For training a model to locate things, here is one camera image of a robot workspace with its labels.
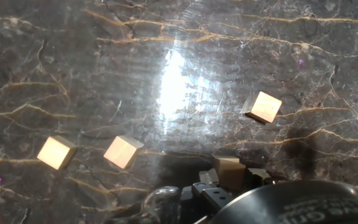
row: wooden block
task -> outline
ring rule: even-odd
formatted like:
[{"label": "wooden block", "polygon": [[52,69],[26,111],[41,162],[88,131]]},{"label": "wooden block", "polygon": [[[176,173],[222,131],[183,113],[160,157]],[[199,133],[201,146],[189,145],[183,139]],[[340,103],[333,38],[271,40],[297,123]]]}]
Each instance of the wooden block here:
[{"label": "wooden block", "polygon": [[242,188],[245,165],[234,156],[214,156],[214,169],[218,173],[219,186],[239,190]]},{"label": "wooden block", "polygon": [[125,169],[143,144],[126,136],[117,136],[104,154],[104,158]]},{"label": "wooden block", "polygon": [[272,123],[281,104],[281,100],[260,91],[258,95],[248,97],[241,109],[241,113],[265,123]]},{"label": "wooden block", "polygon": [[51,136],[42,146],[37,159],[59,170],[68,164],[76,150],[77,147],[70,141],[60,136]]}]

